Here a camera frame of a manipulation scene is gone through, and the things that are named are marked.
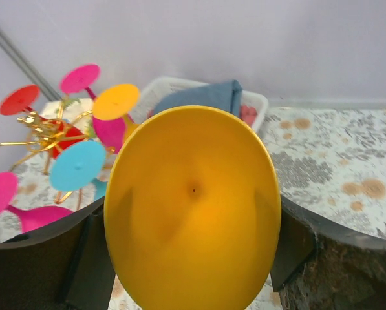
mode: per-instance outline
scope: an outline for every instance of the red object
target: red object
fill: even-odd
[[[254,115],[254,116],[256,116],[256,115],[257,115],[257,111],[256,111],[256,109],[255,109],[255,108],[253,108],[253,107],[250,107],[250,108],[249,108],[249,114],[250,114],[250,115]]]
[[[30,105],[39,96],[40,89],[36,85],[28,85],[11,93],[0,104],[0,114],[14,115],[25,110],[30,110]]]
[[[61,123],[60,126],[59,126],[59,131],[62,131],[63,130],[63,124]],[[81,136],[83,135],[83,133],[77,129],[75,126],[72,126],[68,132],[66,133],[66,137],[77,137],[77,136]],[[68,141],[61,141],[59,142],[59,146],[61,147],[62,150],[65,150],[67,149],[68,147],[70,147],[71,145],[77,143],[77,142],[80,142],[80,141],[83,141],[83,139],[76,139],[76,140],[68,140]],[[53,152],[52,152],[52,157],[54,159],[56,159],[57,157],[59,156],[59,151],[54,147],[53,148]]]
[[[245,116],[249,113],[249,107],[247,105],[240,106],[240,115]]]
[[[252,126],[254,121],[256,119],[256,116],[254,115],[246,115],[242,118],[243,122],[245,122],[247,125]]]

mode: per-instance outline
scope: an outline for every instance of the yellow bowl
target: yellow bowl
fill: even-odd
[[[115,271],[143,310],[243,310],[272,267],[281,204],[251,128],[186,106],[148,119],[123,145],[104,216]]]
[[[122,144],[124,144],[129,136],[133,134],[134,130],[138,128],[139,124],[134,123],[128,114],[124,115],[122,118],[125,121],[125,133],[122,137]]]

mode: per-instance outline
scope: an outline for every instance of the white plastic basket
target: white plastic basket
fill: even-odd
[[[175,77],[158,77],[143,89],[140,99],[130,115],[137,123],[141,123],[147,119],[147,113],[165,96],[186,88],[204,85],[208,84],[190,81],[188,79],[178,79]],[[263,95],[244,90],[242,92],[241,105],[247,105],[248,107],[256,109],[257,117],[252,125],[252,129],[255,132],[258,132],[264,121],[264,115],[269,107],[269,101]]]

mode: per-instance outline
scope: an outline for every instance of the blue cloth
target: blue cloth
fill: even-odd
[[[189,88],[164,97],[153,114],[182,105],[205,105],[239,117],[242,87],[236,80]]]

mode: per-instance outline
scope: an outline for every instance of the blue disc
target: blue disc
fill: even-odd
[[[98,179],[93,179],[92,184],[95,185],[95,197],[94,197],[94,202],[101,197],[105,196],[105,193],[107,192],[107,185],[108,182],[102,182]]]
[[[106,155],[103,145],[96,141],[73,144],[56,159],[49,182],[58,191],[76,191],[95,179],[102,170]]]

